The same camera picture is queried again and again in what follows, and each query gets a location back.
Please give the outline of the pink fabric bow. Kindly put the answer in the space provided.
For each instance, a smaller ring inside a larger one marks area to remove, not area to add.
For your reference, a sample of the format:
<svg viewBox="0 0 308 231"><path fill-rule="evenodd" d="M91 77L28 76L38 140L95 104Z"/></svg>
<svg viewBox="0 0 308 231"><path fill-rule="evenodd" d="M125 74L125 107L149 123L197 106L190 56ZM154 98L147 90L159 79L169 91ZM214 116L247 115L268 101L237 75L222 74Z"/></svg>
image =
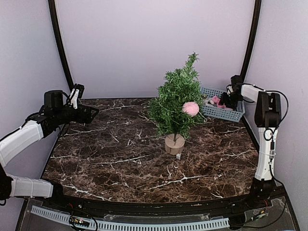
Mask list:
<svg viewBox="0 0 308 231"><path fill-rule="evenodd" d="M220 98L218 96L212 97L211 100L217 105L217 108L223 108L223 109L227 108L224 104L223 105L220 104Z"/></svg>

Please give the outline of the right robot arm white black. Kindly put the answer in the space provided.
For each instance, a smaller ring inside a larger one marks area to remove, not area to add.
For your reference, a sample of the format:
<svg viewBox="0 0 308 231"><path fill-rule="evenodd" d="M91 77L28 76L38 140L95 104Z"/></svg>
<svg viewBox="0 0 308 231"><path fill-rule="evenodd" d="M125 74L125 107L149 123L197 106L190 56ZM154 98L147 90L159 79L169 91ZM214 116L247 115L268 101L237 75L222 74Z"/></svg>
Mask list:
<svg viewBox="0 0 308 231"><path fill-rule="evenodd" d="M265 90L253 84L243 83L239 75L231 77L227 92L221 96L221 104L235 109L238 102L248 99L256 103L254 121L259 132L258 164L250 192L245 204L250 209L257 208L270 197L276 184L274 178L274 159L278 129L285 115L282 115L281 96L277 90Z"/></svg>

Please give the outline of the pink fluffy pompom ornament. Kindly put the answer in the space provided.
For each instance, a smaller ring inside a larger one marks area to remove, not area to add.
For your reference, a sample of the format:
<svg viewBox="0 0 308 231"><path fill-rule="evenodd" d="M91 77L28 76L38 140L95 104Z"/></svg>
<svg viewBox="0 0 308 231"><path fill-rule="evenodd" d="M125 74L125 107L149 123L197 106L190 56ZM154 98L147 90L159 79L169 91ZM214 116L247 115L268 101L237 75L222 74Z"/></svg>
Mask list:
<svg viewBox="0 0 308 231"><path fill-rule="evenodd" d="M196 116L199 110L199 105L196 102L187 102L182 106L182 111L191 117Z"/></svg>

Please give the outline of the small green christmas tree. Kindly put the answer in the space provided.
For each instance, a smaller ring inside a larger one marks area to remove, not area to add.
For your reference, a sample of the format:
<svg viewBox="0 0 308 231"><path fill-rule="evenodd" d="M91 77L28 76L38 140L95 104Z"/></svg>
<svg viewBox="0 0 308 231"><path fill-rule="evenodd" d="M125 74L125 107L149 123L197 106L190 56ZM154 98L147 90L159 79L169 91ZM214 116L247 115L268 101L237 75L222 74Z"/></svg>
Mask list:
<svg viewBox="0 0 308 231"><path fill-rule="evenodd" d="M200 81L194 68L197 60L198 54L190 54L182 68L166 72L165 83L158 88L158 96L149 104L148 116L156 122L157 134L165 136L165 150L171 155L183 151L191 128L202 124L205 119L201 113L204 102ZM187 102L199 105L196 116L191 117L182 111L182 106Z"/></svg>

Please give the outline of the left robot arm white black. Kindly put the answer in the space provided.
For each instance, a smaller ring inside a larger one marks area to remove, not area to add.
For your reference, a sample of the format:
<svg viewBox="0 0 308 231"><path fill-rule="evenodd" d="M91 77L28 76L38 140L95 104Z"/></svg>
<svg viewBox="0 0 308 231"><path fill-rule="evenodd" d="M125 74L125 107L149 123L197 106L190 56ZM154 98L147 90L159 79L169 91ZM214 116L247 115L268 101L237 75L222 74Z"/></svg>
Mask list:
<svg viewBox="0 0 308 231"><path fill-rule="evenodd" d="M7 174L7 164L30 145L48 137L62 125L71 122L89 124L99 109L80 104L84 86L76 84L70 94L50 90L44 94L44 104L29 115L23 125L0 140L0 204L11 197L48 198L58 210L68 206L61 184L51 180L30 179Z"/></svg>

